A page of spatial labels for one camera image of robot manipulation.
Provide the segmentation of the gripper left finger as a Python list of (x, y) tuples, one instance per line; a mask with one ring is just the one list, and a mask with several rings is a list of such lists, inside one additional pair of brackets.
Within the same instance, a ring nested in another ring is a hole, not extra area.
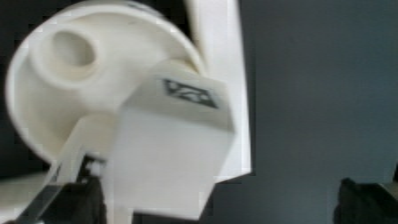
[(83, 155), (76, 176), (44, 185), (12, 224), (106, 224), (106, 206), (94, 165), (104, 161)]

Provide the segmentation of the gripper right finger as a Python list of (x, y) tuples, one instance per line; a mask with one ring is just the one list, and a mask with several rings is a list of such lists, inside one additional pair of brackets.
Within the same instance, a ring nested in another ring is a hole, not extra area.
[(334, 224), (398, 224), (398, 182), (341, 180)]

